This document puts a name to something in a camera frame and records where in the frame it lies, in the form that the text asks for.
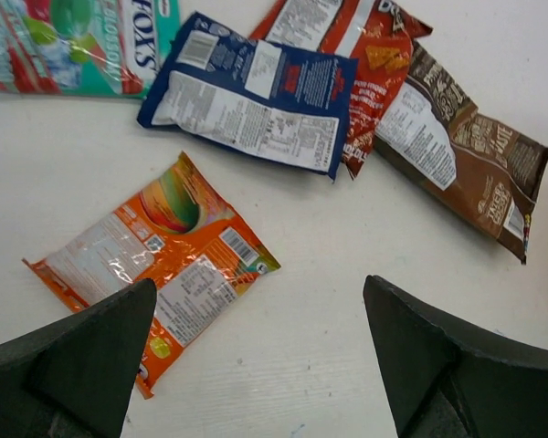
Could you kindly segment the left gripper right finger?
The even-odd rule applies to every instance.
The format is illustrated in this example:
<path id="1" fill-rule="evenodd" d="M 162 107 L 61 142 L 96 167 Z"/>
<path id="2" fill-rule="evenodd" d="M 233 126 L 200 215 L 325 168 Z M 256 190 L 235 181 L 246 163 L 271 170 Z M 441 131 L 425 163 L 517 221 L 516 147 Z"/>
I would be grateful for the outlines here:
<path id="1" fill-rule="evenodd" d="M 548 350 L 432 307 L 380 276 L 364 304 L 400 437 L 548 437 Z"/>

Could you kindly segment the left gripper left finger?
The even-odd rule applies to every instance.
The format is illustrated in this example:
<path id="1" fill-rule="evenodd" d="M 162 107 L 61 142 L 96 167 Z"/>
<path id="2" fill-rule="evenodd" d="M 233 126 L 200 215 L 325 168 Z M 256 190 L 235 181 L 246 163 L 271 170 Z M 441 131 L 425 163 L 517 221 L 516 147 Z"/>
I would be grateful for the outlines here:
<path id="1" fill-rule="evenodd" d="M 0 344 L 0 437 L 118 437 L 156 305 L 150 278 Z"/>

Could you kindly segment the brown chip bag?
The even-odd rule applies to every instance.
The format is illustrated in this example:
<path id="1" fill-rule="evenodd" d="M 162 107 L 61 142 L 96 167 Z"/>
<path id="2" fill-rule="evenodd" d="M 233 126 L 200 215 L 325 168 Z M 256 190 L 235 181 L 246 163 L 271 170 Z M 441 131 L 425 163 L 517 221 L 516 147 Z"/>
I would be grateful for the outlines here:
<path id="1" fill-rule="evenodd" d="M 548 163 L 548 147 L 483 115 L 420 44 L 374 149 L 415 185 L 521 262 Z"/>

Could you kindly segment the red Doritos chip bag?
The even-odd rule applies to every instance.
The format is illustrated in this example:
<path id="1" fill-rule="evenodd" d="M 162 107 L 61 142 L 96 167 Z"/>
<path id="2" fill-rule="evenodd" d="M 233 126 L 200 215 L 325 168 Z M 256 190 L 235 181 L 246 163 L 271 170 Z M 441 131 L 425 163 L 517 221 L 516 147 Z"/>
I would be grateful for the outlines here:
<path id="1" fill-rule="evenodd" d="M 342 162 L 354 179 L 375 129 L 405 82 L 413 41 L 433 27 L 389 0 L 277 1 L 250 36 L 358 61 Z"/>

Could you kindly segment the blue snack bag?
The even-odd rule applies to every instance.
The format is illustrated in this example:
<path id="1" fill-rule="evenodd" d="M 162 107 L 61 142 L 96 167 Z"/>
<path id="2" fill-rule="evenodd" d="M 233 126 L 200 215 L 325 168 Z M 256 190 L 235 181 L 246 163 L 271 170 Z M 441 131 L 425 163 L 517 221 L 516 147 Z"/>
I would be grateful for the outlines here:
<path id="1" fill-rule="evenodd" d="M 248 39 L 194 12 L 137 121 L 334 179 L 357 66 L 353 58 Z"/>

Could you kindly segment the teal Fox's candy bag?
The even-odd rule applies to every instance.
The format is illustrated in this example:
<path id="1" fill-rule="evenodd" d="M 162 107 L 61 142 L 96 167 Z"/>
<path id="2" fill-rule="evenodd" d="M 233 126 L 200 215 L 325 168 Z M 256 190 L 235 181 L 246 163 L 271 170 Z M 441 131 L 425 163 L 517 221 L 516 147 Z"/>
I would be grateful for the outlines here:
<path id="1" fill-rule="evenodd" d="M 0 0 L 0 90 L 141 99 L 180 25 L 175 0 Z"/>

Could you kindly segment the orange snack packet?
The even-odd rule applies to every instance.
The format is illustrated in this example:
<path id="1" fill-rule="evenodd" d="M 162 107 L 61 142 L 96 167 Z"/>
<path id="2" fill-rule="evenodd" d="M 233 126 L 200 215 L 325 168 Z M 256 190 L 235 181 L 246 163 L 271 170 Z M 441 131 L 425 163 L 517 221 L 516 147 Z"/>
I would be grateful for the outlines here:
<path id="1" fill-rule="evenodd" d="M 29 268 L 73 312 L 150 278 L 158 298 L 136 385 L 153 386 L 258 278 L 280 268 L 184 152 L 161 176 Z"/>

